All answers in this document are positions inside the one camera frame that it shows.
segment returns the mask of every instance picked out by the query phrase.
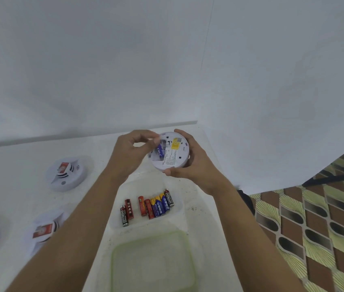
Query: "white countertop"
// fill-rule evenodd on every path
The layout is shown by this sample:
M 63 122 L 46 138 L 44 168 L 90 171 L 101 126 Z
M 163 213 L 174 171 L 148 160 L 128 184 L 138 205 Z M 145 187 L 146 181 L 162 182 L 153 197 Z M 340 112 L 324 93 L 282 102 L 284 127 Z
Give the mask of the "white countertop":
M 218 160 L 198 125 L 158 128 L 162 133 L 180 128 L 192 134 L 206 150 L 216 167 Z M 27 262 L 21 237 L 39 214 L 66 203 L 78 203 L 105 168 L 119 134 L 34 142 L 0 147 L 0 291 L 4 291 Z M 48 189 L 46 169 L 62 157 L 82 157 L 88 176 L 77 188 L 66 193 Z M 137 172 L 150 170 L 147 160 Z M 197 186 L 183 195 L 192 253 L 199 280 L 199 291 L 242 291 L 212 197 Z M 84 291 L 104 291 L 97 287 L 101 260 L 108 249 L 105 232 Z

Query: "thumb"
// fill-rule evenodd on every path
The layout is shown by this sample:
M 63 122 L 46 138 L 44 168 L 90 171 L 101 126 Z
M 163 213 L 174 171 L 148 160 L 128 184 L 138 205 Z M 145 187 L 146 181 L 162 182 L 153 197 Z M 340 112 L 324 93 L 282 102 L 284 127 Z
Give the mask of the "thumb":
M 139 147 L 142 155 L 147 155 L 150 153 L 153 149 L 155 149 L 160 144 L 160 138 L 156 137 L 153 139 L 150 139 L 148 142 L 146 142 L 143 146 Z
M 172 176 L 176 178 L 189 178 L 188 168 L 175 168 L 171 167 L 164 170 L 166 176 Z

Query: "red sticker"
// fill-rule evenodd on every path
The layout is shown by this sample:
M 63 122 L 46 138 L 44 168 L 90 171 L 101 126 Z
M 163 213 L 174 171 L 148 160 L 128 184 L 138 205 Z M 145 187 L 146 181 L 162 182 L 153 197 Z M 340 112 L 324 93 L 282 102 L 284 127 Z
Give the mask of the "red sticker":
M 38 226 L 37 229 L 35 230 L 35 233 L 33 233 L 32 238 L 35 239 L 37 237 L 43 236 L 43 235 L 48 235 L 52 232 L 53 229 L 53 224 L 46 224 L 43 226 Z
M 68 167 L 68 165 L 69 165 L 69 163 L 61 163 L 61 165 L 59 166 L 59 168 L 58 168 L 58 173 L 59 174 L 62 174 L 62 173 L 64 173 L 65 172 L 65 170 L 66 170 L 66 167 Z

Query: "battery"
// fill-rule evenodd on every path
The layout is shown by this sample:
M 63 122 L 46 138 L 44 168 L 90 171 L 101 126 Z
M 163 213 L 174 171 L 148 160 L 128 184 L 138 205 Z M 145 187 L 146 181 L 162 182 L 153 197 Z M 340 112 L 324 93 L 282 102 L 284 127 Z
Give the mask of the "battery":
M 157 206 L 157 210 L 158 210 L 158 214 L 160 214 L 160 216 L 165 215 L 165 210 L 163 207 L 163 203 L 161 202 L 160 196 L 155 196 L 155 205 Z
M 157 146 L 157 151 L 160 158 L 164 160 L 165 155 L 164 155 L 164 151 L 163 151 L 163 147 L 161 146 L 161 143 Z
M 171 193 L 168 191 L 167 188 L 164 190 L 164 194 L 165 194 L 166 201 L 168 202 L 169 207 L 173 207 L 175 204 L 173 203 Z
M 138 202 L 140 203 L 141 215 L 146 216 L 145 200 L 144 200 L 143 196 L 138 197 Z
M 121 218 L 122 218 L 122 224 L 123 224 L 123 227 L 126 227 L 129 225 L 129 222 L 127 220 L 127 216 L 126 216 L 126 208 L 125 206 L 122 205 L 121 207 Z
M 155 217 L 159 217 L 160 214 L 158 213 L 158 210 L 157 210 L 157 205 L 155 203 L 155 198 L 151 198 L 150 199 L 150 204 L 152 205 L 152 210 L 153 210 L 154 216 Z
M 153 213 L 153 209 L 152 209 L 152 205 L 150 203 L 150 200 L 146 199 L 145 204 L 146 204 L 146 209 L 148 210 L 148 213 L 149 213 L 149 219 L 153 219 L 154 213 Z
M 164 193 L 160 194 L 160 199 L 161 199 L 161 202 L 163 204 L 165 213 L 168 212 L 170 210 L 170 208 L 168 206 L 168 202 L 166 201 L 166 197 L 165 197 Z
M 130 199 L 126 199 L 125 201 L 126 204 L 126 215 L 127 215 L 127 219 L 133 219 L 134 218 L 134 213 L 133 213 L 133 208 L 131 207 L 131 202 Z

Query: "yellow sticker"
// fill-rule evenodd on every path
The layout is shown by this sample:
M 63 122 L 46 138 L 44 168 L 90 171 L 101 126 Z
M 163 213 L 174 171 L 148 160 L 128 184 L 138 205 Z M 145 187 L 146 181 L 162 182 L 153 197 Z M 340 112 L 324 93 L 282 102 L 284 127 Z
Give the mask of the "yellow sticker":
M 180 142 L 181 142 L 181 138 L 174 138 L 173 142 L 172 142 L 172 149 L 179 149 L 180 147 Z

